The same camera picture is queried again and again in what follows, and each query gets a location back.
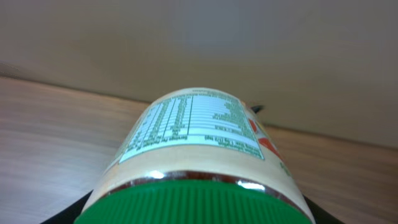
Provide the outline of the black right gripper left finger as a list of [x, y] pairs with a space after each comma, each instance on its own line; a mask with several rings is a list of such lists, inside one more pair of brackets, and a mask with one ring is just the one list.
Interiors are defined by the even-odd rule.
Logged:
[[43, 221], [41, 224], [73, 224], [77, 217], [82, 213], [83, 207], [92, 192], [93, 191], [88, 192], [69, 207]]

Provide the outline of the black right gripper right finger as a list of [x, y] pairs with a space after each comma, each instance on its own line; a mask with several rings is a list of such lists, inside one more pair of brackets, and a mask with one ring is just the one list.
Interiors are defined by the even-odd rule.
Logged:
[[341, 220], [322, 209], [315, 202], [304, 196], [304, 199], [316, 221], [317, 224], [344, 224]]

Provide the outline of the green lid jar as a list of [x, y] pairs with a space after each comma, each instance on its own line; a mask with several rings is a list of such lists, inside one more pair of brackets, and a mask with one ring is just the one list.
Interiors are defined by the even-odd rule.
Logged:
[[77, 223], [314, 223], [252, 109], [186, 88], [140, 116]]

